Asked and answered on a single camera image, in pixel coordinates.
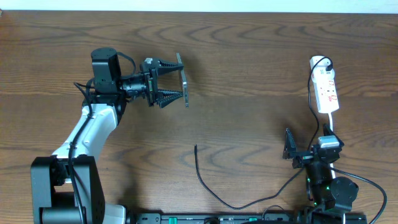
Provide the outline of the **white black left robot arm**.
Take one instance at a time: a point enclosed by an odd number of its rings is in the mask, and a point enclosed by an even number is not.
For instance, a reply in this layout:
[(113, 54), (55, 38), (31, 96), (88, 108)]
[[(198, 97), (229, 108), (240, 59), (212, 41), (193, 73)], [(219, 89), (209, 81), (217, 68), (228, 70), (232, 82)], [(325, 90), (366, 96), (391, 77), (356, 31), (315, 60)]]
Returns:
[(128, 102), (144, 98), (149, 106), (164, 108), (183, 98), (188, 106), (188, 86), (179, 55), (176, 62), (146, 58), (127, 76), (121, 73), (120, 56), (110, 47), (92, 51), (94, 77), (75, 84), (84, 96), (79, 121), (51, 156), (32, 162), (34, 223), (137, 222), (125, 206), (105, 201), (96, 162)]

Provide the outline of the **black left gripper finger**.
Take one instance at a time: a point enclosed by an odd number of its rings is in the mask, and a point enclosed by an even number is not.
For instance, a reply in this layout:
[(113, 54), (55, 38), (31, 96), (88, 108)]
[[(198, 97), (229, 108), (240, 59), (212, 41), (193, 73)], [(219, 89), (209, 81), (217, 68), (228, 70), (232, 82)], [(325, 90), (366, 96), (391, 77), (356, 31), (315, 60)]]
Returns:
[(182, 63), (169, 62), (159, 58), (152, 59), (152, 73), (156, 76), (162, 76), (167, 73), (182, 69), (183, 69)]
[(182, 96), (182, 91), (159, 89), (155, 97), (155, 102), (159, 105), (159, 108), (165, 108), (167, 105), (171, 104), (173, 101), (181, 98)]

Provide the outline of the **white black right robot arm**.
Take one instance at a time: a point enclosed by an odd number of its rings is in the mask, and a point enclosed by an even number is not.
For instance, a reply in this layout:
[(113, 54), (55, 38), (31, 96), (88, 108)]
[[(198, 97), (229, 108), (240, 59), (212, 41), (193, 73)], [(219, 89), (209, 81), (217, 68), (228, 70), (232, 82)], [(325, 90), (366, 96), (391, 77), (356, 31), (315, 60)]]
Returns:
[(292, 159), (294, 169), (306, 171), (307, 197), (312, 206), (295, 212), (297, 223), (366, 223), (366, 216), (351, 213), (359, 187), (347, 177), (334, 177), (330, 164), (340, 158), (343, 141), (327, 126), (324, 135), (308, 151), (298, 151), (293, 135), (285, 130), (284, 159)]

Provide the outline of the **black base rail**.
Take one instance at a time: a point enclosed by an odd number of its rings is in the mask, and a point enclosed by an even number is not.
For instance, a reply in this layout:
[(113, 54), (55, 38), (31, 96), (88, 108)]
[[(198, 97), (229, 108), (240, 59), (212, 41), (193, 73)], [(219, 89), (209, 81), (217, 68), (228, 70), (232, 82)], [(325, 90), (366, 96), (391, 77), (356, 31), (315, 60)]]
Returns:
[[(345, 215), (345, 220), (340, 217), (331, 217), (314, 213), (310, 223), (367, 223), (365, 215)], [(284, 212), (270, 212), (265, 215), (256, 214), (159, 214), (142, 213), (136, 215), (137, 224), (238, 224), (238, 223), (305, 223), (303, 218), (294, 218)]]

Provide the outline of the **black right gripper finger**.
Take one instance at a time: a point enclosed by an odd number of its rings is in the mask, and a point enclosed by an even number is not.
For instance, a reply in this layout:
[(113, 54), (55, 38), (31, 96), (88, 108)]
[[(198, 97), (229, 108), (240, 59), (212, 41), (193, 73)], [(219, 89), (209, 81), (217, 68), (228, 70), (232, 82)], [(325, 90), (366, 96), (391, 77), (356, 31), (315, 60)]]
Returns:
[(340, 142), (340, 145), (338, 147), (343, 147), (345, 145), (344, 142), (330, 129), (329, 125), (325, 123), (323, 125), (323, 136), (330, 136), (330, 135), (334, 135), (337, 137), (337, 139)]
[(293, 135), (290, 132), (290, 129), (287, 128), (285, 130), (285, 145), (284, 145), (284, 151), (283, 151), (282, 158), (283, 159), (293, 159), (295, 157), (296, 152), (297, 152), (297, 147), (295, 145)]

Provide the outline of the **white USB charger adapter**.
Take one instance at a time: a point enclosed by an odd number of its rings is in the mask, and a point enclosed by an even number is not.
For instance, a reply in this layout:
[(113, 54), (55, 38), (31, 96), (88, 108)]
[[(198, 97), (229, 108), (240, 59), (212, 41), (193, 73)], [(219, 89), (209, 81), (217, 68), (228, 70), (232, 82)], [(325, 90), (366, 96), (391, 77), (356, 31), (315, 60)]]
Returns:
[(314, 83), (333, 80), (335, 71), (333, 61), (328, 57), (313, 57), (310, 60), (311, 80)]

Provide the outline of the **silver smartphone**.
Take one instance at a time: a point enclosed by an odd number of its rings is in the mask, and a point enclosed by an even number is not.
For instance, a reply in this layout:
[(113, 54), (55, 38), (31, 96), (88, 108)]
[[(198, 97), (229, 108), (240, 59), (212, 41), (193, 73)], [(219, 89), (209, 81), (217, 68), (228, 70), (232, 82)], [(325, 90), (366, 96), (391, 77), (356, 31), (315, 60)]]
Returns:
[(182, 98), (184, 100), (185, 107), (189, 107), (189, 95), (188, 95), (188, 82), (187, 82), (187, 77), (184, 71), (184, 65), (182, 62), (182, 58), (179, 53), (176, 53), (177, 56), (177, 62), (179, 65), (182, 66), (182, 68), (179, 70), (179, 75), (180, 75), (180, 85), (182, 88)]

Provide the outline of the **white power strip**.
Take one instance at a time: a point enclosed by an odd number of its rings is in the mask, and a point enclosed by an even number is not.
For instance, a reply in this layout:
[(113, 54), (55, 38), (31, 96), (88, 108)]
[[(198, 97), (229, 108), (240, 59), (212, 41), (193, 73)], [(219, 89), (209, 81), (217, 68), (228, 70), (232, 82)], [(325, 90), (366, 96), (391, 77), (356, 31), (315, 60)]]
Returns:
[(319, 113), (329, 114), (339, 109), (340, 106), (336, 92), (335, 79), (325, 80), (318, 83), (313, 82), (313, 86), (315, 89), (315, 98), (317, 101), (317, 110)]

